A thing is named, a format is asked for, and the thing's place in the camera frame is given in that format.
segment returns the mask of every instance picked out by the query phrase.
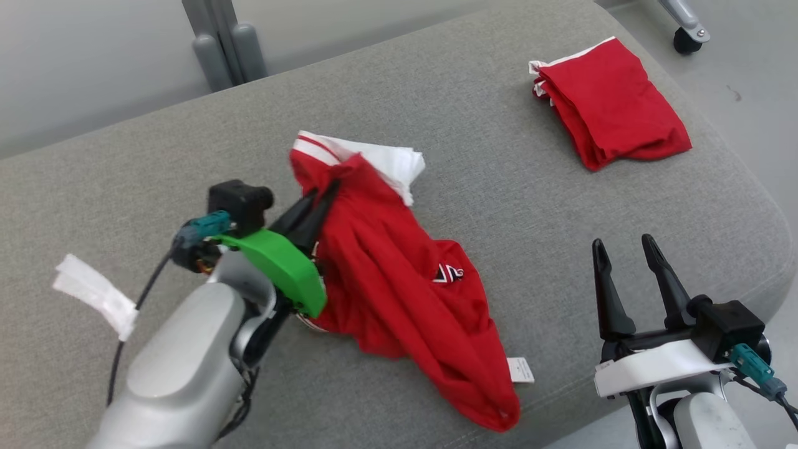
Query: cable connector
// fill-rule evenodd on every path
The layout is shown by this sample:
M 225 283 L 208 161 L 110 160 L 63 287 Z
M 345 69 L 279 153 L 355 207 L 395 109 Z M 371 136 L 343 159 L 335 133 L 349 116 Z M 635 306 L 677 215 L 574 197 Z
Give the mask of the cable connector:
M 230 227 L 230 214 L 223 210 L 217 210 L 207 214 L 205 217 L 189 221 L 177 232 L 175 240 L 183 237 L 182 248 L 190 248 L 206 237 L 224 234 L 230 230 Z
M 787 391 L 784 382 L 774 377 L 775 371 L 762 360 L 756 351 L 747 344 L 737 344 L 729 354 L 731 361 L 737 369 L 744 375 L 750 377 L 761 389 L 761 394 L 768 400 L 776 400 L 776 397 L 783 395 Z

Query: folded red cloth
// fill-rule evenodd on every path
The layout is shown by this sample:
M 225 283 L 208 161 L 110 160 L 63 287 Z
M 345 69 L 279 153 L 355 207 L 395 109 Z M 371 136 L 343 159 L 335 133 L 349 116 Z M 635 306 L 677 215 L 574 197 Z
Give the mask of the folded red cloth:
M 684 124 L 638 57 L 616 38 L 529 66 L 537 77 L 535 94 L 550 99 L 590 170 L 619 157 L 662 159 L 692 147 Z
M 314 323 L 352 335 L 364 352 L 410 356 L 460 413 L 494 431 L 513 427 L 520 407 L 507 358 L 462 248 L 430 239 L 363 156 L 331 162 L 327 145 L 299 139 L 290 159 L 304 192 L 341 180 L 316 250 L 328 299 Z

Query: floor stain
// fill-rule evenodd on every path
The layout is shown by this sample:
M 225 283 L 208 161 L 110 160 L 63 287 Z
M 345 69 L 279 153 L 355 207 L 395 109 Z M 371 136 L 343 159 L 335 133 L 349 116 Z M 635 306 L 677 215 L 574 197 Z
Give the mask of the floor stain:
M 740 93 L 739 93 L 739 92 L 737 92 L 736 90 L 732 89 L 732 86 L 730 86 L 730 85 L 728 85 L 728 84 L 727 84 L 727 85 L 726 85 L 726 89 L 728 89 L 729 91 L 731 91 L 732 93 L 734 93 L 734 101 L 742 101 L 742 100 L 743 100 L 743 96 L 742 96 L 742 95 L 740 95 Z

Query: gray fabric surface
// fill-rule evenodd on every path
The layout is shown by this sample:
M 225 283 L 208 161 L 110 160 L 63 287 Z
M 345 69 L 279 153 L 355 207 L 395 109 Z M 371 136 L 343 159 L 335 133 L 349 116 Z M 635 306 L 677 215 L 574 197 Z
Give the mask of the gray fabric surface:
M 526 63 L 611 35 L 641 57 L 694 150 L 582 167 L 532 97 Z M 458 415 L 411 361 L 365 356 L 292 320 L 248 421 L 220 447 L 541 447 L 621 404 L 596 397 L 591 381 L 601 345 L 594 238 L 640 330 L 660 328 L 664 315 L 644 232 L 689 292 L 743 300 L 764 319 L 795 272 L 768 194 L 614 19 L 583 0 L 514 1 L 0 162 L 4 447 L 80 447 L 103 412 L 113 331 L 50 289 L 62 257 L 76 254 L 137 295 L 175 229 L 202 213 L 209 185 L 269 185 L 272 216 L 298 198 L 287 152 L 300 129 L 425 154 L 414 212 L 433 237 L 463 245 L 507 354 L 525 356 L 537 382 L 517 388 L 519 425 L 493 434 Z M 200 282 L 166 270 L 125 367 Z

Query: black wheel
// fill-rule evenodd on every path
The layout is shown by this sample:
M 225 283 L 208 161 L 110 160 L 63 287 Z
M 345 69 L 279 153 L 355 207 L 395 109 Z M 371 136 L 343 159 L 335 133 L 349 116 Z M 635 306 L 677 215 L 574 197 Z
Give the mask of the black wheel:
M 679 439 L 679 432 L 676 430 L 676 420 L 674 419 L 674 409 L 676 409 L 676 404 L 678 404 L 679 401 L 682 400 L 682 399 L 684 399 L 684 398 L 668 399 L 664 403 L 660 404 L 659 407 L 657 407 L 657 413 L 659 413 L 659 415 L 662 418 L 665 418 L 665 421 L 667 421 L 668 424 L 670 424 L 670 428 L 672 428 L 674 430 L 674 432 L 676 433 L 676 439 Z M 681 449 L 681 442 L 678 442 L 677 448 Z
M 684 28 L 679 27 L 674 34 L 674 49 L 680 54 L 692 54 L 701 49 L 701 43 L 695 42 Z

